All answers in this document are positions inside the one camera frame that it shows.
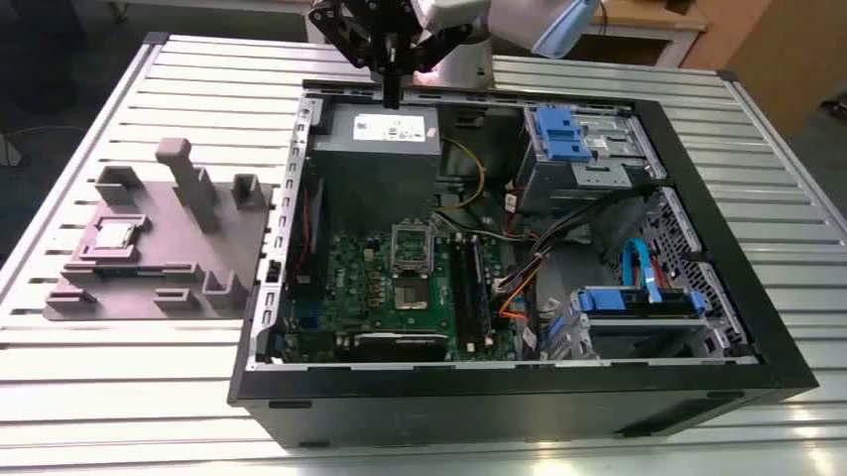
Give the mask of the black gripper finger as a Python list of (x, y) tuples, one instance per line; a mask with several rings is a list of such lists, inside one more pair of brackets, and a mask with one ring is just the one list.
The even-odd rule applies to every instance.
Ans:
[(383, 106), (392, 106), (392, 71), (383, 1), (315, 1), (311, 24), (348, 63), (367, 68), (382, 81)]
[(414, 44), (407, 31), (392, 34), (392, 107), (400, 107), (404, 78), (418, 72), (430, 72), (472, 33), (471, 27), (439, 30), (419, 44)]

